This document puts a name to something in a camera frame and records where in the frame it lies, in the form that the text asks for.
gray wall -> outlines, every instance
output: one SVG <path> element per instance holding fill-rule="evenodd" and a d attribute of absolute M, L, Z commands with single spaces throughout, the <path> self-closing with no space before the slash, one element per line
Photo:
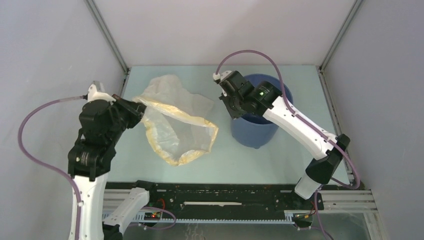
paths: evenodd
<path fill-rule="evenodd" d="M 34 108 L 85 94 L 93 80 L 118 91 L 123 72 L 83 0 L 0 5 L 0 239 L 68 239 L 71 187 L 20 152 L 18 128 Z M 60 103 L 35 115 L 24 145 L 66 171 L 83 104 Z"/>
<path fill-rule="evenodd" d="M 366 0 L 325 70 L 393 240 L 422 239 L 424 1 Z"/>

metal frame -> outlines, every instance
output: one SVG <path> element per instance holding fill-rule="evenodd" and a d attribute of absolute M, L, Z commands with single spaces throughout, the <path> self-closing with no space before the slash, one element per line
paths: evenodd
<path fill-rule="evenodd" d="M 102 34 L 105 37 L 106 42 L 109 44 L 110 48 L 113 51 L 116 59 L 118 60 L 122 70 L 125 73 L 124 80 L 120 89 L 120 94 L 125 91 L 125 88 L 128 83 L 128 79 L 130 76 L 130 69 L 128 65 L 125 63 L 125 60 L 119 51 L 119 48 L 114 41 L 111 32 L 109 31 L 96 3 L 95 0 L 84 0 L 87 4 L 88 9 L 93 15 L 95 22 L 100 28 Z M 331 47 L 329 48 L 322 64 L 320 67 L 317 67 L 317 72 L 319 75 L 319 79 L 321 81 L 322 89 L 324 92 L 324 96 L 328 105 L 328 109 L 330 111 L 331 120 L 333 122 L 336 134 L 341 134 L 342 128 L 340 126 L 338 115 L 336 108 L 333 104 L 333 100 L 331 98 L 331 94 L 323 75 L 323 71 L 328 66 L 335 50 L 339 46 L 340 41 L 343 36 L 347 32 L 349 26 L 351 25 L 354 17 L 358 13 L 360 7 L 364 0 L 355 0 L 352 5 L 352 8 L 349 11 L 344 23 L 342 24 L 336 38 L 334 39 Z M 354 181 L 354 176 L 352 173 L 352 169 L 346 162 L 344 165 L 347 169 L 348 178 L 350 182 Z M 124 201 L 125 197 L 129 194 L 130 189 L 106 189 L 104 193 L 103 199 L 103 218 L 106 218 L 116 207 Z M 377 206 L 374 202 L 374 198 L 372 192 L 370 190 L 322 190 L 320 191 L 323 198 L 324 210 L 320 211 L 320 213 L 363 213 L 368 232 L 370 234 L 371 240 L 385 240 L 387 236 L 384 231 L 384 226 L 382 225 L 379 213 L 377 211 Z M 286 220 L 281 221 L 259 221 L 259 224 L 292 224 L 292 216 L 293 214 L 302 213 L 301 211 L 296 210 L 287 210 Z M 144 213 L 139 212 L 134 220 L 140 221 L 143 219 Z M 164 222 L 171 222 L 171 219 L 164 219 Z M 195 221 L 199 223 L 198 220 L 194 219 L 183 219 L 179 220 L 178 223 L 192 223 Z M 205 223 L 213 223 L 214 221 L 205 221 Z M 255 223 L 254 221 L 216 221 L 219 223 Z"/>
<path fill-rule="evenodd" d="M 316 71 L 317 71 L 318 76 L 319 76 L 319 81 L 321 82 L 322 91 L 324 92 L 325 101 L 327 102 L 328 110 L 329 110 L 330 116 L 331 116 L 331 121 L 332 121 L 332 124 L 333 124 L 334 129 L 335 129 L 335 134 L 340 135 L 340 134 L 342 134 L 342 128 L 340 126 L 339 119 L 337 117 L 336 108 L 333 104 L 333 99 L 330 95 L 329 87 L 327 85 L 327 82 L 326 82 L 324 75 L 322 74 L 321 69 L 318 66 L 316 67 Z M 351 166 L 344 159 L 343 159 L 343 164 L 344 164 L 344 167 L 346 168 L 347 177 L 348 177 L 350 183 L 353 183 L 353 181 L 355 180 L 355 176 L 352 172 Z"/>
<path fill-rule="evenodd" d="M 362 3 L 364 0 L 355 0 L 355 2 L 352 5 L 352 8 L 350 9 L 349 13 L 347 14 L 346 19 L 344 20 L 343 24 L 341 25 L 340 30 L 338 31 L 333 43 L 331 44 L 331 47 L 329 48 L 327 54 L 324 57 L 324 60 L 321 64 L 321 69 L 325 70 L 328 66 L 331 58 L 333 57 L 334 52 L 336 51 L 337 47 L 339 46 L 340 41 L 342 40 L 343 36 L 345 35 L 346 31 L 348 30 L 349 26 L 351 25 L 353 19 L 355 18 L 356 14 L 358 13 L 358 10 L 360 9 Z"/>
<path fill-rule="evenodd" d="M 125 74 L 127 74 L 129 72 L 129 68 L 128 65 L 125 63 L 125 60 L 121 54 L 121 52 L 119 51 L 119 48 L 114 40 L 114 38 L 112 37 L 111 31 L 109 31 L 108 26 L 105 23 L 105 20 L 103 19 L 99 8 L 97 7 L 95 0 L 84 0 L 88 10 L 91 12 L 94 21 L 96 22 L 98 28 L 100 29 L 101 33 L 103 34 L 107 44 L 110 46 L 110 48 L 112 49 L 113 54 L 115 55 L 116 59 L 119 62 L 119 65 L 121 66 L 123 72 Z"/>

black metal base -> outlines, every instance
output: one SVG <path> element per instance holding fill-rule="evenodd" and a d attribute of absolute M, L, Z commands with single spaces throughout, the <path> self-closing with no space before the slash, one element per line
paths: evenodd
<path fill-rule="evenodd" d="M 165 209 L 177 219 L 201 220 L 285 220 L 284 211 L 311 211 L 313 197 L 304 200 L 293 192 L 295 184 L 191 184 L 108 182 L 106 189 L 145 188 L 150 192 L 150 204 L 162 199 Z M 324 190 L 343 187 L 326 185 Z M 318 194 L 318 210 L 324 209 Z M 235 202 L 241 205 L 185 205 L 184 202 Z"/>

purple tube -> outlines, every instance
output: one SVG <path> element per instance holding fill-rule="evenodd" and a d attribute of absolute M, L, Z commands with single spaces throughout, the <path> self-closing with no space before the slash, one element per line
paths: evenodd
<path fill-rule="evenodd" d="M 321 230 L 321 228 L 316 227 L 316 226 L 311 226 L 310 228 L 309 227 L 298 227 L 297 225 L 294 225 L 294 226 L 300 231 L 311 230 L 311 229 Z M 324 230 L 324 232 L 331 240 L 334 240 L 333 236 L 331 236 L 331 234 L 328 231 Z"/>
<path fill-rule="evenodd" d="M 57 103 L 62 103 L 62 102 L 67 102 L 67 101 L 72 101 L 72 100 L 78 100 L 78 99 L 82 99 L 83 96 L 75 96 L 75 97 L 68 97 L 68 98 L 63 98 L 63 99 L 58 99 L 58 100 L 54 100 L 54 101 L 50 101 L 46 104 L 43 104 L 39 107 L 37 107 L 36 109 L 34 109 L 32 112 L 30 112 L 22 121 L 22 123 L 19 126 L 19 130 L 17 132 L 17 143 L 19 144 L 19 148 L 20 150 L 23 152 L 23 154 L 25 154 L 25 156 L 27 156 L 30 160 L 32 160 L 34 163 L 41 165 L 47 169 L 53 170 L 56 173 L 60 174 L 62 177 L 64 177 L 72 186 L 73 191 L 75 192 L 75 196 L 76 196 L 76 202 L 77 204 L 81 202 L 81 194 L 80 194 L 80 190 L 78 189 L 77 184 L 74 182 L 74 180 L 72 180 L 72 178 L 64 171 L 60 170 L 59 168 L 52 166 L 50 164 L 47 164 L 45 162 L 42 162 L 40 160 L 38 160 L 37 158 L 35 158 L 34 156 L 32 156 L 24 147 L 24 143 L 22 141 L 22 133 L 24 132 L 24 127 L 25 124 L 27 124 L 28 120 L 34 115 L 36 114 L 38 111 L 40 111 L 41 109 L 44 109 L 50 105 L 53 104 L 57 104 Z M 80 221 L 81 221 L 81 207 L 77 205 L 76 207 L 76 222 L 75 222 L 75 240 L 78 240 L 80 238 Z"/>
<path fill-rule="evenodd" d="M 321 222 L 320 213 L 318 212 L 318 189 L 315 191 L 315 194 L 313 195 L 313 199 L 314 199 L 313 201 L 314 201 L 315 207 L 316 207 L 315 208 L 315 215 L 316 215 L 316 219 L 318 219 L 319 229 L 321 229 L 321 232 L 324 235 L 324 238 L 327 239 L 326 231 L 324 230 L 323 223 Z"/>
<path fill-rule="evenodd" d="M 279 79 L 279 81 L 280 81 L 280 84 L 281 84 L 281 89 L 284 89 L 284 82 L 283 82 L 283 77 L 281 76 L 281 72 L 280 72 L 280 69 L 278 68 L 278 66 L 277 66 L 277 64 L 269 57 L 269 56 L 267 56 L 265 53 L 262 53 L 262 52 L 260 52 L 260 51 L 256 51 L 256 50 L 241 50 L 241 51 L 236 51 L 236 52 L 233 52 L 233 53 L 231 53 L 230 55 L 228 55 L 228 56 L 226 56 L 220 63 L 219 63 L 219 65 L 218 65 L 218 68 L 216 69 L 216 72 L 215 72 L 215 74 L 219 74 L 220 73 L 220 69 L 221 69 L 221 67 L 223 66 L 223 64 L 229 59 L 229 58 L 231 58 L 232 56 L 235 56 L 235 55 L 237 55 L 237 54 L 243 54 L 243 53 L 251 53 L 251 54 L 258 54 L 258 55 L 261 55 L 262 57 L 264 57 L 264 58 L 266 58 L 273 66 L 274 66 L 274 68 L 275 68 L 275 71 L 277 72 L 277 75 L 278 75 L 278 79 Z M 282 98 L 284 99 L 284 103 L 285 103 L 285 105 L 286 106 L 288 106 L 288 110 L 292 113 L 292 114 L 294 114 L 295 113 L 295 110 L 293 110 L 293 108 L 290 106 L 290 104 L 291 103 L 289 103 L 289 100 L 287 100 L 287 97 L 286 97 L 286 92 L 285 91 L 282 91 Z"/>

red wire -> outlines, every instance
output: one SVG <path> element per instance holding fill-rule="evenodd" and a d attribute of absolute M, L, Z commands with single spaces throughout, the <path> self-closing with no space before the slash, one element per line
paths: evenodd
<path fill-rule="evenodd" d="M 165 209 L 165 200 L 163 200 L 162 198 L 159 198 L 158 201 L 162 202 L 162 209 Z"/>
<path fill-rule="evenodd" d="M 317 207 L 315 206 L 315 204 L 314 204 L 314 202 L 313 202 L 313 201 L 310 201 L 310 203 L 312 204 L 313 209 L 310 211 L 310 213 L 309 213 L 309 214 L 314 215 L 314 214 L 316 214 L 316 213 L 317 213 Z"/>

